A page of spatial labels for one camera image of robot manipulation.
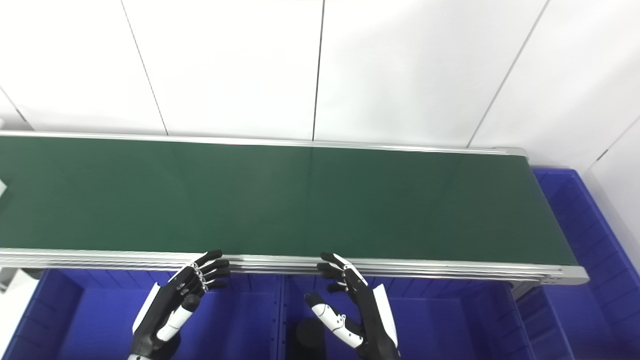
blue storage crate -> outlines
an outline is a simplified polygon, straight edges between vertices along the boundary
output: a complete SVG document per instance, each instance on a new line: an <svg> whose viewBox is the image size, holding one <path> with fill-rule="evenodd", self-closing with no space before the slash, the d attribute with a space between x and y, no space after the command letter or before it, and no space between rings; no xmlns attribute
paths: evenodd
<svg viewBox="0 0 640 360"><path fill-rule="evenodd" d="M511 297L501 282L376 277L384 283L396 321L398 348L404 360L533 360L533 353ZM318 276L287 276L282 304L283 334L314 314L301 301L316 290L329 304L356 322L357 307L344 293L329 294L331 281ZM282 338L280 359L286 358ZM325 329L327 359L358 359L355 350Z"/></svg>
<svg viewBox="0 0 640 360"><path fill-rule="evenodd" d="M126 359L131 326L169 272L47 270L3 360ZM276 359L279 275L234 274L203 298L174 359Z"/></svg>
<svg viewBox="0 0 640 360"><path fill-rule="evenodd" d="M640 279L574 170L534 169L590 282L543 286L520 300L534 353L546 359L640 359Z"/></svg>

white wall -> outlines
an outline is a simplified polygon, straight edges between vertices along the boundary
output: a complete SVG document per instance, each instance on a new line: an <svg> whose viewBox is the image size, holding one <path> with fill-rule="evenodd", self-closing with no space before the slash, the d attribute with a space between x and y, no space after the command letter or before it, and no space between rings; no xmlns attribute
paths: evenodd
<svg viewBox="0 0 640 360"><path fill-rule="evenodd" d="M583 171L640 115L640 2L551 1L471 146Z"/></svg>
<svg viewBox="0 0 640 360"><path fill-rule="evenodd" d="M544 0L327 0L316 140L466 146Z"/></svg>
<svg viewBox="0 0 640 360"><path fill-rule="evenodd" d="M0 87L0 129L4 130L32 130L18 111L13 107L9 98Z"/></svg>
<svg viewBox="0 0 640 360"><path fill-rule="evenodd" d="M164 134L122 5L0 3L0 86L36 130Z"/></svg>
<svg viewBox="0 0 640 360"><path fill-rule="evenodd" d="M169 135L311 139L322 0L124 4Z"/></svg>
<svg viewBox="0 0 640 360"><path fill-rule="evenodd" d="M640 269L640 121L583 175L636 269Z"/></svg>

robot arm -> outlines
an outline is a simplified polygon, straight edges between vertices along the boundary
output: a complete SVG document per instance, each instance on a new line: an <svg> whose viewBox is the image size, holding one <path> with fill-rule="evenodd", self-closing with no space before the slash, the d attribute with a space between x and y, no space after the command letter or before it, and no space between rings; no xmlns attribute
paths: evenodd
<svg viewBox="0 0 640 360"><path fill-rule="evenodd" d="M169 360L180 345L180 328L211 289L224 288L229 275L222 251L207 252L180 269L166 285L156 283L133 323L129 360Z"/></svg>
<svg viewBox="0 0 640 360"><path fill-rule="evenodd" d="M327 286L327 290L330 293L346 292L358 306L362 324L341 315L318 293L311 291L305 295L305 301L314 314L340 340L355 348L362 359L400 359L396 325L384 285L371 289L360 272L337 254L323 252L321 258L327 261L317 265L321 276L336 280Z"/></svg>

robotic hand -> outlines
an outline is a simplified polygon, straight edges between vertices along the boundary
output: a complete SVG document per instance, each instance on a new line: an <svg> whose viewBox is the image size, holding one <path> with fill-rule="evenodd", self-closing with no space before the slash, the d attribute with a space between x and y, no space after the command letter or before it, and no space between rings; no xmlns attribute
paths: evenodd
<svg viewBox="0 0 640 360"><path fill-rule="evenodd" d="M229 261L209 251L185 265L164 286L155 283L133 323L129 360L169 360L180 345L180 328L211 289L224 288Z"/></svg>
<svg viewBox="0 0 640 360"><path fill-rule="evenodd" d="M326 288L330 293L345 291L358 306L362 324L341 315L327 304L318 293L305 295L307 305L340 340L358 351L365 360L400 359L397 349L396 324L384 285L370 289L360 272L342 257L323 252L320 257L327 263L318 263L317 269L325 279L337 282Z"/></svg>

green conveyor belt surface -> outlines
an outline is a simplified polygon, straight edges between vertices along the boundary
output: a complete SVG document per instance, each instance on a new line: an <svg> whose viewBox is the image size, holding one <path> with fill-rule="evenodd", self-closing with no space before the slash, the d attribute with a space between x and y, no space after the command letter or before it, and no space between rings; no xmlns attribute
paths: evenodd
<svg viewBox="0 0 640 360"><path fill-rule="evenodd" d="M576 265L524 157L0 136L0 247Z"/></svg>

